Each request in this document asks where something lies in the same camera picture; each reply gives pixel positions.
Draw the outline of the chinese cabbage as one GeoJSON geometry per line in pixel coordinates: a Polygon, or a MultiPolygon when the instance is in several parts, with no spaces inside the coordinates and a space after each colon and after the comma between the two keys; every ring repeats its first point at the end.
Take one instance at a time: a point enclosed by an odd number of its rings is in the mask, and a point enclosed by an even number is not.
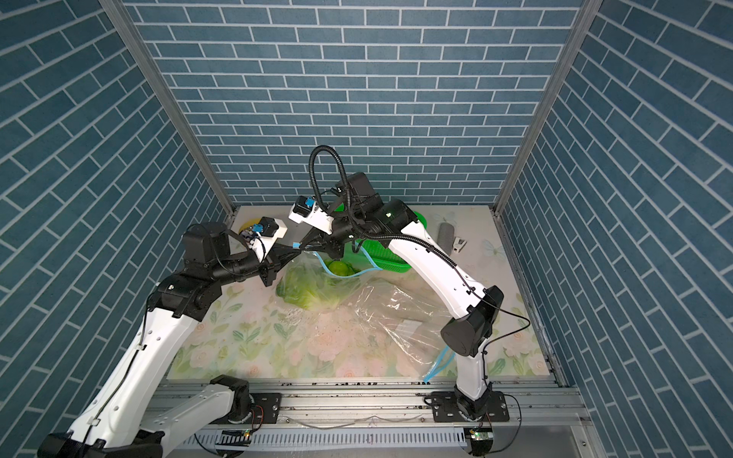
{"type": "Polygon", "coordinates": [[[330,274],[339,278],[351,277],[357,273],[354,267],[345,261],[328,261],[326,263],[326,269],[328,269],[330,274]]]}
{"type": "Polygon", "coordinates": [[[345,299],[347,287],[326,274],[318,261],[296,260],[286,267],[276,286],[276,295],[301,309],[333,308],[345,299]]]}

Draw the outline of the clear zipper bag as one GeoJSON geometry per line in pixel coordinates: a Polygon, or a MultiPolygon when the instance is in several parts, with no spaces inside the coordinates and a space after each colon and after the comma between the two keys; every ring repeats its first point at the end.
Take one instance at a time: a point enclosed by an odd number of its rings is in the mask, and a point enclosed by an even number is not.
{"type": "Polygon", "coordinates": [[[276,286],[276,295],[305,310],[336,308],[380,271],[364,249],[354,253],[348,246],[339,260],[307,252],[288,264],[276,286]]]}
{"type": "Polygon", "coordinates": [[[362,333],[387,352],[397,374],[429,383],[454,363],[455,353],[441,337],[452,316],[439,299],[371,279],[345,306],[362,333]]]}

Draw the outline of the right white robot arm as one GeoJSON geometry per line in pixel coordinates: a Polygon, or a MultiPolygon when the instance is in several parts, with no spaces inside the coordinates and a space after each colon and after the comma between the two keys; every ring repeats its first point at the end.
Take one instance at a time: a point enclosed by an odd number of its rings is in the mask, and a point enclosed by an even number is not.
{"type": "Polygon", "coordinates": [[[384,202],[363,173],[340,181],[336,202],[326,205],[319,192],[299,197],[289,217],[310,230],[304,251],[340,259],[348,245],[375,240],[405,261],[427,283],[450,312],[441,330],[455,354],[456,404],[470,421],[487,415],[490,387],[485,351],[503,301],[502,291],[474,280],[433,240],[417,214],[401,200],[384,202]]]}

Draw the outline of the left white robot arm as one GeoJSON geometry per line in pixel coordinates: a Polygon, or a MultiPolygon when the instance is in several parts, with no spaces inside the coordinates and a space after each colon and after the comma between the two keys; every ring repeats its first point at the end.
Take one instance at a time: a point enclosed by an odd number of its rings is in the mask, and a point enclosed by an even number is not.
{"type": "Polygon", "coordinates": [[[194,223],[184,233],[179,271],[163,279],[145,301],[139,331],[88,408],[65,432],[49,434],[40,457],[164,457],[216,420],[265,421],[249,383],[219,375],[201,393],[160,418],[143,416],[171,362],[227,284],[259,279],[270,286],[299,252],[282,245],[280,219],[261,218],[245,237],[224,223],[194,223]]]}

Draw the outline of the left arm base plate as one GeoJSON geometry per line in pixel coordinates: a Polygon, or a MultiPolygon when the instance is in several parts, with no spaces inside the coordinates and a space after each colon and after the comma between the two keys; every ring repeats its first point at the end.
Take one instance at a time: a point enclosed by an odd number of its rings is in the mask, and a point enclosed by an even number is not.
{"type": "Polygon", "coordinates": [[[260,425],[276,424],[282,398],[282,394],[278,392],[251,393],[248,401],[236,401],[231,412],[210,422],[210,425],[233,425],[234,423],[230,420],[231,413],[235,414],[236,420],[240,420],[240,425],[259,427],[260,425]]]}

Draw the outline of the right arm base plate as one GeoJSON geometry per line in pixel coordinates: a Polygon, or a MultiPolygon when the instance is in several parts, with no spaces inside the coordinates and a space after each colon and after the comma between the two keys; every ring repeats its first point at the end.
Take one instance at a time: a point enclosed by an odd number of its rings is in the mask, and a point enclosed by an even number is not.
{"type": "Polygon", "coordinates": [[[489,389],[477,400],[453,391],[433,391],[424,398],[435,423],[498,422],[510,420],[505,396],[489,389]]]}

